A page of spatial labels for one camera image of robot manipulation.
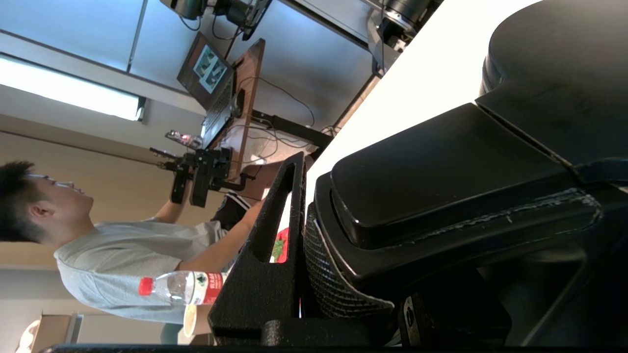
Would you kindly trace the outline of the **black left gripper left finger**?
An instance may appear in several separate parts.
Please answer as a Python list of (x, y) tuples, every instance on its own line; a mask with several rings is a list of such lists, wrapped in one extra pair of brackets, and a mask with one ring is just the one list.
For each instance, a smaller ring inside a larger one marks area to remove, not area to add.
[[(257, 346), (267, 322), (298, 317), (306, 178), (303, 152), (287, 158), (278, 170), (249, 238), (209, 313), (209, 326), (218, 346)], [(289, 219), (287, 259), (271, 263), (285, 208)]]

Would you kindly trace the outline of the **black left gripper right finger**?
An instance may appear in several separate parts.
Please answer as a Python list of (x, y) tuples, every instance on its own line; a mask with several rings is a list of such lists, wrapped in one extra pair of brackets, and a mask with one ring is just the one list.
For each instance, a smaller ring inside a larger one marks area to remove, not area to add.
[(501, 347), (512, 320), (476, 268), (422, 280), (398, 314), (403, 347)]

